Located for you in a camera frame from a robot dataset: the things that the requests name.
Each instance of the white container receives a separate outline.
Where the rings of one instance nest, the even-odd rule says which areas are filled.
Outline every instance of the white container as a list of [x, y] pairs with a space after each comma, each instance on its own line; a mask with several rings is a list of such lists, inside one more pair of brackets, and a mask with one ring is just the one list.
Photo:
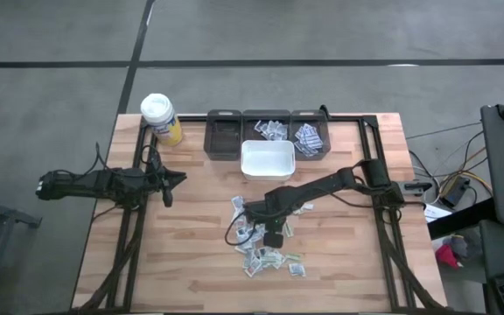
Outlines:
[[171, 100], [162, 94], [149, 94], [141, 102], [141, 114], [150, 125], [157, 140], [174, 146], [182, 140], [182, 127]]
[[241, 147], [241, 170], [248, 180], [287, 180], [295, 172], [291, 141], [247, 140]]

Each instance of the wooden tabletop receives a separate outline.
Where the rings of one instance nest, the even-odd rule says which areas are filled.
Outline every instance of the wooden tabletop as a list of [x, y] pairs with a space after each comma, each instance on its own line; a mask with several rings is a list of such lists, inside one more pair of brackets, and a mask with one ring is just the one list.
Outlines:
[[[376, 115], [390, 178], [412, 180], [414, 173], [400, 116]], [[131, 167], [140, 117], [118, 117], [109, 166]], [[242, 269], [243, 255], [223, 241], [233, 216], [230, 200], [234, 196], [260, 200], [282, 184], [302, 185], [361, 160], [355, 123], [330, 122], [332, 151], [321, 161], [297, 162], [295, 174], [285, 183], [247, 181], [240, 162], [210, 161], [203, 151], [203, 122], [184, 122], [183, 131], [184, 140], [178, 146], [159, 146], [164, 164], [171, 170], [186, 172], [188, 179], [174, 189], [171, 208], [164, 207], [160, 193], [150, 196], [133, 312], [389, 311], [371, 209], [346, 206], [324, 197], [312, 202], [314, 211], [289, 217], [295, 236], [286, 238], [280, 251], [301, 254], [306, 277], [291, 276], [285, 264], [285, 268], [266, 269], [249, 278]], [[369, 197], [353, 191], [338, 195], [358, 204], [370, 202]], [[96, 213], [111, 206], [110, 201], [99, 201]], [[115, 210], [93, 223], [73, 306], [87, 301], [110, 271], [121, 217], [121, 210]], [[423, 209], [404, 207], [400, 225], [409, 266], [425, 289], [446, 305]], [[395, 281], [402, 292], [397, 270]], [[123, 288], [118, 291], [118, 304], [122, 298]]]

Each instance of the red object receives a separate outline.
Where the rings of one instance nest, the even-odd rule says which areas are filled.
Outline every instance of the red object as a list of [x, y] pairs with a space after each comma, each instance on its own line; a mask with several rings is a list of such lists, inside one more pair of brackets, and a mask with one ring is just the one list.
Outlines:
[[437, 249], [437, 252], [435, 252], [435, 257], [441, 263], [446, 263], [454, 269], [459, 268], [456, 258], [454, 258], [454, 253], [452, 253], [451, 245], [445, 244], [441, 246], [439, 249]]

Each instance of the white bowl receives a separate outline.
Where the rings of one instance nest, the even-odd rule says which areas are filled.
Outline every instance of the white bowl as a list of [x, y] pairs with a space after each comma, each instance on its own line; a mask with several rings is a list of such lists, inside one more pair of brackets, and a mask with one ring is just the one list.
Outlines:
[[291, 141], [247, 140], [241, 146], [241, 170], [249, 180], [287, 180], [295, 172]]

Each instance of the gray floor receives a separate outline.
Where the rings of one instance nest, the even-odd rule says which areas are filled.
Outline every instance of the gray floor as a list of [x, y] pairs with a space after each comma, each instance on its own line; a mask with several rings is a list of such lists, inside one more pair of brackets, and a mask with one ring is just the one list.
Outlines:
[[[0, 61], [129, 60], [143, 8], [143, 0], [0, 1]], [[155, 3], [142, 60], [223, 58], [504, 58], [504, 1]], [[44, 216], [38, 231], [14, 234], [0, 275], [0, 312], [64, 311], [71, 302], [94, 201], [45, 202], [34, 189], [49, 170], [84, 171], [96, 141], [108, 148], [126, 73], [0, 69], [0, 203]], [[128, 112], [151, 92], [169, 95], [180, 113], [320, 104], [335, 112], [400, 112], [413, 136], [477, 122], [480, 106], [504, 103], [504, 66], [139, 69]], [[434, 171], [478, 131], [408, 143]], [[478, 140], [471, 152], [482, 146]], [[463, 154], [437, 172], [454, 170]], [[485, 164], [476, 172], [488, 180]], [[442, 271], [450, 305], [483, 311], [476, 283]]]

